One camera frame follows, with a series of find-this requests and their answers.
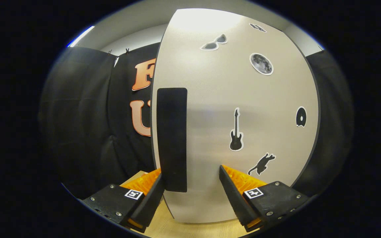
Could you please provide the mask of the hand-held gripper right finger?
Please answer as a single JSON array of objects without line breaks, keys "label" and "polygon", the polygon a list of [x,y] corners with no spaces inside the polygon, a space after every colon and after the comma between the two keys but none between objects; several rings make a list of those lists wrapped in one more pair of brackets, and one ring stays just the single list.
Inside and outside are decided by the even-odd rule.
[{"label": "hand-held gripper right finger", "polygon": [[277,226],[310,201],[307,195],[283,182],[266,183],[226,165],[219,167],[219,180],[247,232]]}]

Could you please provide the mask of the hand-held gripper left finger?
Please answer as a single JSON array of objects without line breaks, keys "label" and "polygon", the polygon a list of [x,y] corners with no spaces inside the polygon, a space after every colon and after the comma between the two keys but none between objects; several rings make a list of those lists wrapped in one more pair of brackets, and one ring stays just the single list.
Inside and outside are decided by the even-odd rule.
[{"label": "hand-held gripper left finger", "polygon": [[117,225],[144,233],[164,191],[161,169],[156,169],[124,185],[109,184],[81,202]]}]

